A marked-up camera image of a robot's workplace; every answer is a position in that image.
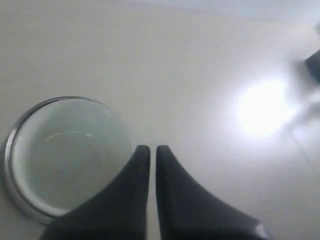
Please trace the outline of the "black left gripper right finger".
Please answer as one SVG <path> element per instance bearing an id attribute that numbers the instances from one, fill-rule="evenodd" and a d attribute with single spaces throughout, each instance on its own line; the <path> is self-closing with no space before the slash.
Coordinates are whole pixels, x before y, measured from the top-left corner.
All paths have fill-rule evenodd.
<path id="1" fill-rule="evenodd" d="M 255 218 L 210 194 L 171 149 L 156 149 L 156 200 L 163 240 L 270 240 Z"/>

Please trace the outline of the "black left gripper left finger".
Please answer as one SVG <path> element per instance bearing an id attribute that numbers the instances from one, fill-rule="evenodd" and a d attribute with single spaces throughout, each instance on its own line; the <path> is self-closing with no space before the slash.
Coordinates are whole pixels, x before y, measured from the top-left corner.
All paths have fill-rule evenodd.
<path id="1" fill-rule="evenodd" d="M 128 163 L 101 192 L 53 220 L 42 240 L 144 240 L 150 148 L 136 147 Z"/>

